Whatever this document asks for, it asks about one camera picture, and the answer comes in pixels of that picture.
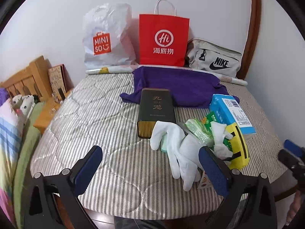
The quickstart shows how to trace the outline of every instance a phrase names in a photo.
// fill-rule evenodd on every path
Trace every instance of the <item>nike logo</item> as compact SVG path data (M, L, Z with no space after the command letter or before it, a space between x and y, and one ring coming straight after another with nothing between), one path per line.
M216 60L210 64L209 68L211 70L231 68L231 67L227 67L228 63L229 63L228 60L217 57Z

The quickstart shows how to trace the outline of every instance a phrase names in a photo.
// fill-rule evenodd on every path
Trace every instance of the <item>person's hand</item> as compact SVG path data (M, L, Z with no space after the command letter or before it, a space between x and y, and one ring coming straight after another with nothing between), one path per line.
M297 190L293 202L291 203L289 211L287 213L287 218L286 218L287 224L289 224L292 221L292 219L295 217L301 205L302 205L302 193L299 190Z

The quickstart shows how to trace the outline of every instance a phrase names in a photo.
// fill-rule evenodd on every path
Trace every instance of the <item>metal screw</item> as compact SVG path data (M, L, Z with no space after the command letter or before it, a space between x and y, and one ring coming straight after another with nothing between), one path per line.
M239 175L239 174L240 174L240 171L239 171L238 169L233 169L233 170L232 170L232 173L233 173L234 175Z
M69 169L63 169L63 171L61 172L63 175L67 175L70 173Z
M264 178L264 179L266 179L268 177L265 173L261 173L260 176L261 176L261 178Z
M41 176L40 172L35 173L34 178L39 178Z

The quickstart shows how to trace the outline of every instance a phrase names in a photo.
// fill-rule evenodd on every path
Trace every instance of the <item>floor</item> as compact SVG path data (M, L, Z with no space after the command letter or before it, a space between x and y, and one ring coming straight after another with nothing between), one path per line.
M275 204L276 211L277 211L277 219L278 219L278 229L282 229L286 222L287 212L289 210L290 204L293 201L293 198L294 198L294 194L281 201L278 201ZM63 223L65 224L67 229L74 229L73 225L71 224L71 222L67 216L65 208L61 204L60 198L56 197L55 199L56 199L56 203L59 208L60 216L63 220ZM88 209L85 209L85 210L99 229L115 229L113 216L98 213L98 212L91 211ZM173 219L173 220L166 220L166 221L164 220L164 222L168 229L172 229L172 228L202 229L203 225L205 223L205 220L208 218L208 216L209 216L208 214L205 214L205 215L191 216L191 217L181 218L181 219Z
M294 198L294 194L275 203L276 213L277 213L277 217L278 217L278 229L282 229L286 223L286 216L287 216L290 204L293 202L293 198Z

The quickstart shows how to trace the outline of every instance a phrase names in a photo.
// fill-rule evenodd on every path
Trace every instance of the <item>quilted mattress cover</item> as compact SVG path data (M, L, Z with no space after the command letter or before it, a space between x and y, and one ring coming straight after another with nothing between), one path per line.
M224 84L257 130L248 142L246 175L265 172L270 182L286 170L277 160L280 141L262 108L245 86ZM173 179L168 157L152 151L149 140L137 137L139 105L123 103L119 95L132 93L133 75L100 74L84 78L66 98L45 130L31 160L31 174L56 175L72 168L93 145L103 160L86 192L79 196L90 210L134 219L174 219L216 210L222 201L213 188L183 190ZM208 109L175 108L177 122L201 119Z

